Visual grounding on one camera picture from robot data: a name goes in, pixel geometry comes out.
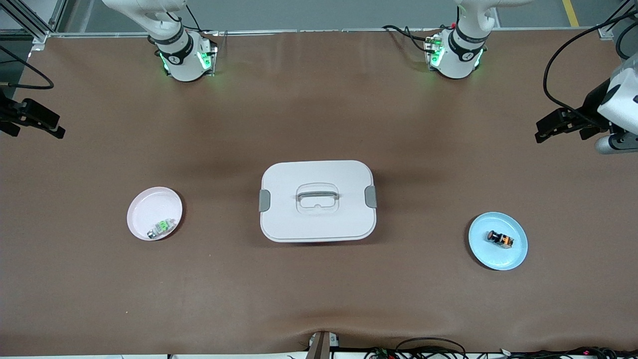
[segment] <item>yellow tape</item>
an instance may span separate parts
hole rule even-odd
[[[574,7],[572,6],[572,0],[563,0],[563,6],[565,7],[565,12],[567,13],[567,18],[569,19],[570,26],[578,27],[578,19],[576,18],[576,13],[574,12]]]

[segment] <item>white storage box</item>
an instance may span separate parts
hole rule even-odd
[[[273,165],[263,174],[259,212],[275,242],[360,240],[376,225],[372,172],[351,160]]]

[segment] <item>round plate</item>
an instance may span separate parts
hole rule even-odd
[[[514,240],[512,248],[503,248],[487,240],[490,231],[504,234]],[[478,216],[470,226],[470,248],[476,258],[495,270],[510,270],[518,267],[527,255],[527,236],[512,217],[498,212],[487,212]]]
[[[175,227],[167,233],[150,239],[147,233],[161,220],[174,219]],[[149,188],[131,202],[126,214],[128,229],[134,236],[145,241],[156,241],[168,236],[182,219],[182,200],[177,193],[166,187]]]

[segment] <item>blue plate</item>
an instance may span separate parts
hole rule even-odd
[[[514,239],[512,248],[503,248],[487,240],[490,231],[510,236]],[[495,270],[510,270],[521,265],[527,256],[527,236],[514,218],[487,212],[478,216],[470,226],[470,248],[476,258]]]

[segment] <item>brown table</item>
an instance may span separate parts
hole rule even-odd
[[[638,346],[638,157],[602,156],[535,122],[549,56],[573,31],[494,33],[465,80],[429,73],[406,38],[289,33],[228,38],[215,77],[163,75],[143,38],[47,42],[32,63],[61,115],[58,141],[0,138],[0,354],[299,350],[436,335],[470,351]],[[551,89],[579,105],[619,63],[594,35],[568,48]],[[30,74],[23,82],[36,82]],[[378,223],[356,243],[280,245],[261,233],[260,178],[298,160],[357,159]],[[186,205],[169,239],[126,226],[166,186]],[[502,211],[530,249],[512,271],[468,252]]]

